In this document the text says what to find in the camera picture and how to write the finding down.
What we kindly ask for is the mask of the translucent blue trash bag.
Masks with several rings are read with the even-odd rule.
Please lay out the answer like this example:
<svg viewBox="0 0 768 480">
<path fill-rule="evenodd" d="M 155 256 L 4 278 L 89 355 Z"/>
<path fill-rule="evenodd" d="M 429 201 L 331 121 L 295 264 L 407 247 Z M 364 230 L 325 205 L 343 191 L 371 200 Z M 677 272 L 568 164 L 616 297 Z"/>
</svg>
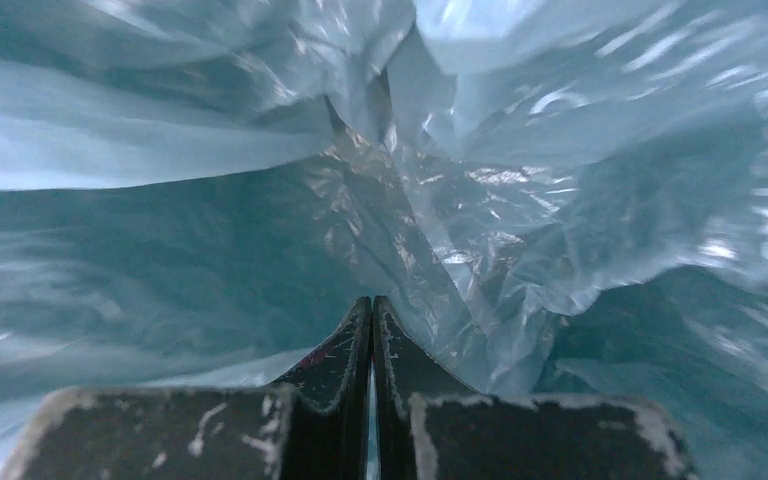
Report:
<svg viewBox="0 0 768 480">
<path fill-rule="evenodd" d="M 768 479 L 768 1 L 0 1 L 0 467 L 51 390 L 263 384 L 361 295 Z"/>
</svg>

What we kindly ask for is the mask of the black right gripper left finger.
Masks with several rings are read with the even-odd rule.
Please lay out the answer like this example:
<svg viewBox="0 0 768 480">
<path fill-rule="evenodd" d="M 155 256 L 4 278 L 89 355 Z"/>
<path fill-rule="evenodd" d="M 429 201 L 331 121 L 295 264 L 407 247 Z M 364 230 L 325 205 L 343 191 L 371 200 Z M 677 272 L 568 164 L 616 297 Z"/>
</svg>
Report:
<svg viewBox="0 0 768 480">
<path fill-rule="evenodd" d="M 361 479 L 372 302 L 262 387 L 73 387 L 47 395 L 0 478 Z"/>
</svg>

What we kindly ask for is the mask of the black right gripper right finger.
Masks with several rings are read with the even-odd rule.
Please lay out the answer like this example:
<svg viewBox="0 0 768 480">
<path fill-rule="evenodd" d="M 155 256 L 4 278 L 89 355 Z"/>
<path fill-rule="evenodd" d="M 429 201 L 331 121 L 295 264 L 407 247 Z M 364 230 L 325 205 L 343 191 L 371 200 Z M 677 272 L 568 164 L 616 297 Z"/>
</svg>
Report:
<svg viewBox="0 0 768 480">
<path fill-rule="evenodd" d="M 392 303 L 372 307 L 383 479 L 695 479 L 659 405 L 601 394 L 482 394 L 433 359 Z"/>
</svg>

